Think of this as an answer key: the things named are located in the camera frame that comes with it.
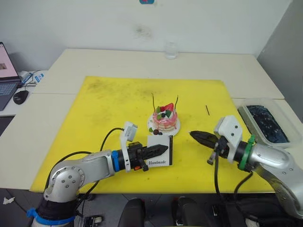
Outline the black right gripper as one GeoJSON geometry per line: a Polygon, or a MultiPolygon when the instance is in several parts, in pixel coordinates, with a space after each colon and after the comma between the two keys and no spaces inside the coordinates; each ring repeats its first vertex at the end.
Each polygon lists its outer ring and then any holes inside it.
{"type": "Polygon", "coordinates": [[[198,143],[213,149],[211,156],[207,160],[208,164],[213,165],[217,157],[227,158],[229,147],[227,145],[228,141],[224,136],[218,139],[214,134],[206,131],[191,131],[189,134],[198,143]]]}

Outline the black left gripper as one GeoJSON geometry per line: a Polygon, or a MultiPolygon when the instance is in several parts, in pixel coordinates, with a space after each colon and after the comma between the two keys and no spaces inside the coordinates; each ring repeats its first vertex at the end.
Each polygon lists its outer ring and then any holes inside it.
{"type": "Polygon", "coordinates": [[[143,147],[140,142],[132,142],[128,144],[128,156],[130,160],[131,169],[134,171],[142,169],[144,172],[149,168],[145,160],[161,156],[169,147],[166,145],[153,145],[150,147],[143,147]]]}

